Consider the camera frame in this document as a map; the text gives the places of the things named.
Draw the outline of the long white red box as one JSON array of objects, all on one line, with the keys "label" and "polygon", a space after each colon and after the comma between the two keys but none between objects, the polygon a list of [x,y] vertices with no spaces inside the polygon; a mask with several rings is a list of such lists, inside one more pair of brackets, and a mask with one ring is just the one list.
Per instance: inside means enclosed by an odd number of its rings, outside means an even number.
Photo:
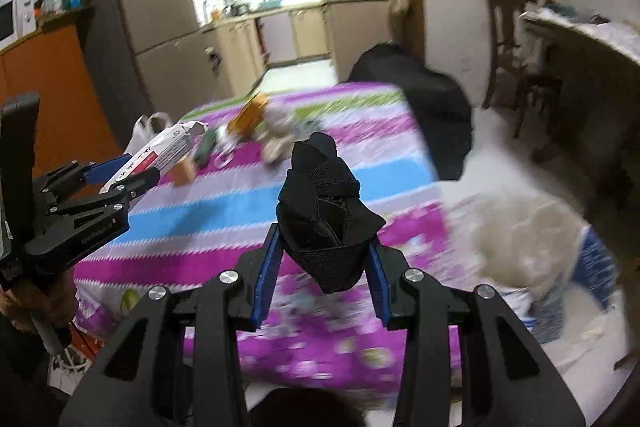
[{"label": "long white red box", "polygon": [[165,129],[131,155],[126,164],[101,186],[100,194],[106,193],[112,184],[151,167],[165,176],[177,161],[191,153],[196,140],[206,131],[207,124],[201,121],[177,122]]}]

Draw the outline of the white cloth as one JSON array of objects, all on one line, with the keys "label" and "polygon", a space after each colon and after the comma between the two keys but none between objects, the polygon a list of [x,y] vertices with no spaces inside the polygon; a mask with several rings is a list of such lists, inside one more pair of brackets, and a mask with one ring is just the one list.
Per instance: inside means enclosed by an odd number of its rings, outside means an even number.
[{"label": "white cloth", "polygon": [[280,164],[291,157],[296,140],[294,114],[283,104],[268,102],[262,116],[262,132],[258,141],[262,146],[260,157],[269,166]]}]

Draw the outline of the black fabric pouch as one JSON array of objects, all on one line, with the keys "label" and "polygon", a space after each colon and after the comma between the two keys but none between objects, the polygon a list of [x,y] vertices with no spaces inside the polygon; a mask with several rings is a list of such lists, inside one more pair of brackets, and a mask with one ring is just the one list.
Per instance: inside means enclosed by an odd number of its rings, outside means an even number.
[{"label": "black fabric pouch", "polygon": [[284,250],[326,294],[356,285],[385,225],[361,202],[359,181],[323,132],[294,143],[277,219]]}]

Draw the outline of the white lined trash bin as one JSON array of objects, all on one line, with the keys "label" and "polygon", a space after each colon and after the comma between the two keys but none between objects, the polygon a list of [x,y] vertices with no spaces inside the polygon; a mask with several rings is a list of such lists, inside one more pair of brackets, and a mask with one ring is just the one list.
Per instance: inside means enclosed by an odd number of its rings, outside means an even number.
[{"label": "white lined trash bin", "polygon": [[482,277],[538,343],[561,338],[565,295],[574,285],[608,312],[617,269],[596,230],[561,199],[547,194],[480,196],[473,205],[471,242]]}]

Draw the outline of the beige kitchen base cabinets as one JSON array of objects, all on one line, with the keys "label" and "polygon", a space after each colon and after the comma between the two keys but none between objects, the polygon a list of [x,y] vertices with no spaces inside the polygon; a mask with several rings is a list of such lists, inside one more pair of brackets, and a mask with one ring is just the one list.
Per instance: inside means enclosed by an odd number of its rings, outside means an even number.
[{"label": "beige kitchen base cabinets", "polygon": [[226,17],[200,28],[224,93],[252,92],[268,70],[329,60],[345,81],[360,56],[392,40],[390,0],[319,0]]}]

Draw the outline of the orange wooden cabinet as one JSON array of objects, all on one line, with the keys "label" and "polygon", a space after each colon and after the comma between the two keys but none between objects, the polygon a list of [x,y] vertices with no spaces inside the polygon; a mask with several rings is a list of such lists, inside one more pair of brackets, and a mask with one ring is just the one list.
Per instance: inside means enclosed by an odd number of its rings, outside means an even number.
[{"label": "orange wooden cabinet", "polygon": [[35,91],[40,109],[34,175],[71,160],[102,162],[119,155],[85,64],[93,9],[49,20],[1,51],[1,98]]}]

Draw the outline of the small brown box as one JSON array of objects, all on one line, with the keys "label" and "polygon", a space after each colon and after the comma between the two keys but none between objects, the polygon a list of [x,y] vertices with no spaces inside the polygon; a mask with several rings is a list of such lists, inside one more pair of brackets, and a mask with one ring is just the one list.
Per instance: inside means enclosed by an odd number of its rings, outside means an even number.
[{"label": "small brown box", "polygon": [[169,178],[173,186],[185,186],[194,182],[198,167],[190,156],[184,156],[169,170]]}]

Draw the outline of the white plastic bag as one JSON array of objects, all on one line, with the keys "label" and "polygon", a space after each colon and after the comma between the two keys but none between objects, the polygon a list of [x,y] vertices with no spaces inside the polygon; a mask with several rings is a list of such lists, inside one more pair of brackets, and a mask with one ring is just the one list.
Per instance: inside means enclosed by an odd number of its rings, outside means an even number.
[{"label": "white plastic bag", "polygon": [[160,132],[174,125],[169,115],[166,113],[154,113],[151,116],[142,115],[134,123],[131,138],[124,153],[134,155],[148,144]]}]

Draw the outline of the green scouring cloth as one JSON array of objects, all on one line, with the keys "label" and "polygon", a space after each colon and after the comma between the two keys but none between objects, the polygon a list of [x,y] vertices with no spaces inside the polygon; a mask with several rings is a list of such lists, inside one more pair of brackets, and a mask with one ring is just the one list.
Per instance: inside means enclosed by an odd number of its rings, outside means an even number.
[{"label": "green scouring cloth", "polygon": [[203,169],[208,166],[210,156],[212,156],[216,144],[217,129],[211,127],[203,134],[200,144],[198,144],[193,154],[194,165],[198,167],[198,169]]}]

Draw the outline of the colourful floral tablecloth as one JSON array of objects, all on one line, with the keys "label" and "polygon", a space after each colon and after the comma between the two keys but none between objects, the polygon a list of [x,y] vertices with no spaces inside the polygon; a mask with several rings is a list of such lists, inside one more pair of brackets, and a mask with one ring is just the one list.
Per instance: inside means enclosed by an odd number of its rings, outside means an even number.
[{"label": "colourful floral tablecloth", "polygon": [[[334,140],[359,182],[361,202],[384,220],[381,244],[448,285],[462,280],[436,172],[400,89],[344,83],[273,101]],[[312,242],[320,213],[283,194],[290,168],[268,166],[262,144],[250,141],[227,160],[209,161],[186,185],[160,181],[130,211],[128,231],[76,265],[77,324],[110,337],[145,291],[202,285],[262,246],[273,225],[282,225],[286,239]],[[381,401],[398,392],[405,341],[404,332],[381,323],[366,282],[326,294],[284,257],[268,317],[257,331],[240,334],[238,347],[247,377]]]}]

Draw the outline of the gold foil package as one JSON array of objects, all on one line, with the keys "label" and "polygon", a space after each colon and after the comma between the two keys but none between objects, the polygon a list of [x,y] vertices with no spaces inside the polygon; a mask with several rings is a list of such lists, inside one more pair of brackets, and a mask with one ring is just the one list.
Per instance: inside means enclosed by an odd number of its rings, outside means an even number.
[{"label": "gold foil package", "polygon": [[242,139],[250,139],[257,127],[264,121],[265,110],[269,102],[269,96],[259,92],[252,96],[234,116],[227,130]]}]

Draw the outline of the grey refrigerator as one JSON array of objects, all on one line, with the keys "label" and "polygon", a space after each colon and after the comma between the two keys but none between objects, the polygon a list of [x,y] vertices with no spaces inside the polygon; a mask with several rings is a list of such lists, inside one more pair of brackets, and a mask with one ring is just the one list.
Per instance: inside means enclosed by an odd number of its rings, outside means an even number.
[{"label": "grey refrigerator", "polygon": [[112,124],[178,119],[231,89],[213,61],[193,0],[88,0],[86,62]]}]

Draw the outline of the black bag behind table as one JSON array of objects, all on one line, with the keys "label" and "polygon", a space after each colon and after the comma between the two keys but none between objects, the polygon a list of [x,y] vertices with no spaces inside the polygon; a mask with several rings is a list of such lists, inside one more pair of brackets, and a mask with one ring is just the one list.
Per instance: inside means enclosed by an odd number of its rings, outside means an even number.
[{"label": "black bag behind table", "polygon": [[393,43],[379,43],[364,52],[349,82],[392,84],[405,95],[432,163],[442,181],[462,177],[465,158],[473,147],[473,109],[454,78],[429,69]]}]

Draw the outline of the dark wooden side table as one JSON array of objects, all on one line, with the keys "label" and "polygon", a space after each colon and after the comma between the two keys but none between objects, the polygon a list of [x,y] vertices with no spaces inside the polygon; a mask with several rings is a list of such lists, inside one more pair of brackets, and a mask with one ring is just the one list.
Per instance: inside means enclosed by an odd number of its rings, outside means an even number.
[{"label": "dark wooden side table", "polygon": [[542,164],[567,157],[600,202],[626,206],[639,191],[639,36],[622,24],[581,24],[548,9],[521,15],[540,42],[540,73],[550,82],[548,142]]}]

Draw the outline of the wooden chair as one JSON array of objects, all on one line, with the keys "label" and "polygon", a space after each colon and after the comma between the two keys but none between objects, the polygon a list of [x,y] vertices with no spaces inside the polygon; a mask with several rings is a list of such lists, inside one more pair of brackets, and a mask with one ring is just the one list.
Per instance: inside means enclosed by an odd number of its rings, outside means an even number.
[{"label": "wooden chair", "polygon": [[482,104],[488,109],[494,98],[499,70],[507,72],[516,80],[512,108],[518,115],[514,124],[513,138],[521,134],[525,115],[530,103],[541,101],[541,112],[548,105],[553,81],[544,75],[527,72],[524,60],[518,55],[521,46],[516,41],[516,20],[524,12],[527,0],[487,0],[490,31],[489,76]]}]

